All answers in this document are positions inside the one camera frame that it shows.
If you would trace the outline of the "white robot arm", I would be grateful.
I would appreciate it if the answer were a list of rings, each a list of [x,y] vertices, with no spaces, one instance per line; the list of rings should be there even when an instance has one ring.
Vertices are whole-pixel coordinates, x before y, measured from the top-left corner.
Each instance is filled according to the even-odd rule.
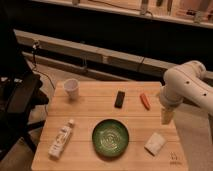
[[[169,124],[174,109],[186,98],[213,116],[213,87],[203,81],[205,66],[196,60],[169,68],[163,76],[165,85],[159,92],[161,123]]]

